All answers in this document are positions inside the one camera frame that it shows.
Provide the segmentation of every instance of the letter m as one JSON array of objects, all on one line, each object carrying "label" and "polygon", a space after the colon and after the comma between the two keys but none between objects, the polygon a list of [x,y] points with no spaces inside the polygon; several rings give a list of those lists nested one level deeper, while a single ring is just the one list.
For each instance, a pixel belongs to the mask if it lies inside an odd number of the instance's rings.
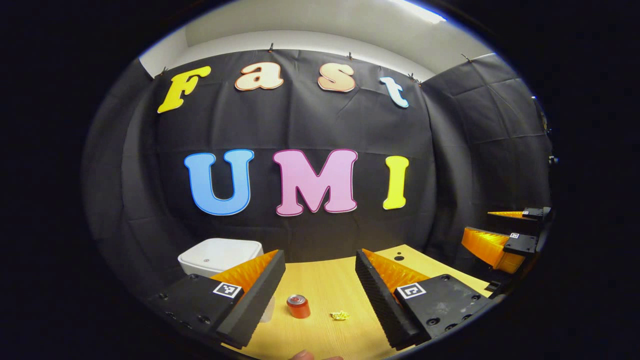
[{"label": "letter m", "polygon": [[300,192],[307,207],[315,213],[327,191],[329,201],[324,209],[330,213],[353,211],[357,203],[353,200],[353,163],[358,153],[353,150],[334,150],[327,157],[320,175],[316,175],[305,153],[300,150],[283,150],[273,155],[273,161],[280,165],[282,175],[282,204],[276,213],[283,217],[292,217],[303,213],[298,204],[297,192]]}]

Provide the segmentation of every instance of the wooden table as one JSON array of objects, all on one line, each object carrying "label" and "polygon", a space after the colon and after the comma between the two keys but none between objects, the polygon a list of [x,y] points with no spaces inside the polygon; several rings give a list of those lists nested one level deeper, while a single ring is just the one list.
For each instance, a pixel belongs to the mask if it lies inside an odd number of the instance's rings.
[{"label": "wooden table", "polygon": [[[399,261],[404,266],[429,277],[449,274],[484,296],[491,295],[484,290],[487,282],[439,263],[407,245],[377,254],[393,259],[398,252],[404,256]],[[309,301],[311,315],[306,319],[296,319],[289,314],[286,300],[295,293]],[[258,324],[249,345],[242,350],[229,348],[263,360],[286,360],[303,349],[312,352],[316,360],[331,356],[342,356],[345,360],[381,359],[397,353],[389,346],[360,285],[355,256],[286,264],[275,300],[271,321]],[[351,318],[338,321],[329,315],[340,310],[349,313]]]}]

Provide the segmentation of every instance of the blue letter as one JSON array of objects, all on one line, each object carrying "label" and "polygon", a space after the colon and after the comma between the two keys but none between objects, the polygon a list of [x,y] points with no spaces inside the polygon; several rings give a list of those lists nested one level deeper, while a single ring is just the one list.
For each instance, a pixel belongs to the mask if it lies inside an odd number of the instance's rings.
[{"label": "blue letter", "polygon": [[189,169],[191,195],[196,205],[204,212],[212,215],[233,215],[249,205],[251,188],[249,186],[249,161],[253,159],[253,151],[246,149],[230,150],[225,153],[225,161],[231,164],[231,178],[234,194],[229,199],[221,200],[213,193],[211,183],[211,165],[216,157],[208,152],[189,155],[184,165]]},{"label": "blue letter", "polygon": [[382,81],[387,86],[389,96],[391,96],[391,99],[394,101],[394,103],[396,103],[398,106],[402,106],[403,108],[409,107],[409,102],[407,100],[404,100],[402,96],[400,96],[400,92],[402,91],[402,87],[400,85],[396,84],[396,82],[388,76],[385,78],[380,78],[380,81]]}]

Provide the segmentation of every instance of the crumpled paper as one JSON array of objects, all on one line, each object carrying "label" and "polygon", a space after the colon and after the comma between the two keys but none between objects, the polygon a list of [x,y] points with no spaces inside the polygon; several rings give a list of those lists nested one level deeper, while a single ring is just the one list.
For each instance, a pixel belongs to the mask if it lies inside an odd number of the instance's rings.
[{"label": "crumpled paper", "polygon": [[347,320],[351,317],[346,311],[340,310],[336,313],[329,313],[334,320]]}]

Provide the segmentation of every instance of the red cylinder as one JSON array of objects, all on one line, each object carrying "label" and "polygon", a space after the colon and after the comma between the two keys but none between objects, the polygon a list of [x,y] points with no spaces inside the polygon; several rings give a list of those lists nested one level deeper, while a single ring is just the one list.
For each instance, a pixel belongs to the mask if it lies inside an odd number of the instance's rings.
[{"label": "red cylinder", "polygon": [[308,318],[311,315],[309,301],[302,295],[291,295],[287,299],[287,305],[291,315],[297,319]]}]

